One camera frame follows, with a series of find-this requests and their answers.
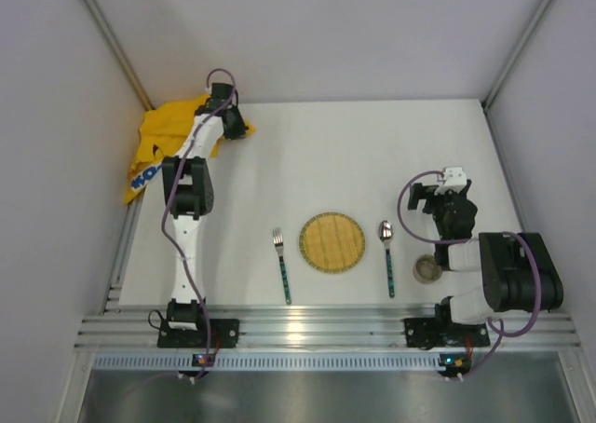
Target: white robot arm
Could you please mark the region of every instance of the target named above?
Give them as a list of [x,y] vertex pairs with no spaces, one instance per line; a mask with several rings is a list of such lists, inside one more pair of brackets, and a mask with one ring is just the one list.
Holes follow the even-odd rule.
[[480,232],[473,238],[478,208],[467,198],[471,180],[461,168],[453,167],[440,174],[439,185],[413,184],[433,173],[439,174],[429,171],[414,177],[402,190],[400,201],[407,188],[409,210],[425,201],[422,212],[432,215],[440,240],[419,239],[435,245],[434,258],[443,271],[470,271],[467,275],[481,276],[482,286],[445,297],[435,305],[434,318],[404,320],[408,346],[463,347],[470,338],[474,347],[486,347],[490,342],[484,326],[487,319],[525,310],[532,312],[531,328],[538,310],[559,308],[562,283],[540,234]]
[[[195,116],[195,123],[189,135],[186,139],[182,148],[176,153],[177,157],[182,157],[189,146],[193,146],[191,152],[188,155],[188,159],[194,157],[200,157],[207,159],[213,149],[213,146],[217,143],[218,139],[224,135],[224,123],[221,117],[213,116],[203,123],[208,114],[202,114]],[[195,135],[196,128],[200,127],[196,134],[194,145],[193,135]],[[183,177],[180,179],[181,185],[188,185],[188,182],[192,183],[192,176],[190,173],[183,173]],[[202,248],[202,237],[207,222],[207,216],[201,216],[195,219],[192,214],[179,214],[178,216],[172,216],[172,222],[174,223],[174,233],[178,244],[182,247],[185,254],[185,258],[188,262],[188,266],[191,271],[191,277],[195,281],[195,285],[203,297],[206,297],[205,284],[203,282],[203,275],[200,269],[200,260],[202,259],[200,251]],[[190,304],[193,300],[196,300],[196,294],[188,284],[188,278],[184,272],[182,257],[176,252],[176,273],[174,280],[174,287],[171,292],[171,298],[179,304]]]
[[[200,304],[207,296],[200,267],[201,240],[214,200],[207,160],[218,139],[241,139],[248,129],[237,105],[231,103],[237,98],[234,86],[213,83],[210,88],[210,97],[196,110],[182,148],[161,164],[164,197],[174,226],[169,237],[177,247],[174,286],[157,340],[161,348],[201,347],[208,338],[205,307]],[[237,320],[210,320],[214,321],[228,321],[237,334]]]

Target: woven placemat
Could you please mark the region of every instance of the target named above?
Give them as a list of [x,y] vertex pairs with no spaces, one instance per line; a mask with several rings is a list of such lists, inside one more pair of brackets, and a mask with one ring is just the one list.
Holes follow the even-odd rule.
[[359,224],[343,213],[314,216],[300,232],[300,253],[313,268],[331,274],[346,272],[362,258],[366,242]]

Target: yellow towel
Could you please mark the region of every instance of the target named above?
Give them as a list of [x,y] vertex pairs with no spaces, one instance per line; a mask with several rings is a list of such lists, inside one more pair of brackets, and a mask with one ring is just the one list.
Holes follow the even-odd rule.
[[[147,182],[156,175],[164,157],[174,156],[183,146],[193,127],[196,109],[208,97],[205,94],[193,100],[164,103],[154,111],[145,113],[139,128],[141,142],[130,164],[125,203],[130,203],[142,192]],[[255,128],[246,120],[245,123],[249,127],[247,136],[250,136]],[[219,141],[213,147],[211,157],[217,156],[218,144]]]

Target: spoon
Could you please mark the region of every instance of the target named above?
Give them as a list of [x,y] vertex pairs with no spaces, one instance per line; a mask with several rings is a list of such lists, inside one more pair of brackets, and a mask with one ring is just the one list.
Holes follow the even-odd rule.
[[387,284],[389,285],[389,297],[395,297],[395,290],[393,288],[393,267],[391,265],[391,251],[389,245],[393,239],[393,226],[387,220],[382,221],[379,225],[379,239],[383,242],[385,248],[385,260],[387,264]]

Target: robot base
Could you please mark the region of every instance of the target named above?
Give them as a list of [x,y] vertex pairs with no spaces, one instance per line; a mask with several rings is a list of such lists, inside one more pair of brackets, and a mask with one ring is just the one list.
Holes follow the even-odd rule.
[[[211,319],[211,348],[235,348],[240,333],[238,319]],[[159,348],[204,348],[207,344],[207,332],[171,328],[166,320],[159,326]]]
[[491,345],[486,325],[453,323],[449,298],[435,305],[434,318],[404,319],[406,344],[411,348],[430,350],[434,347],[465,347],[466,336],[473,347]]

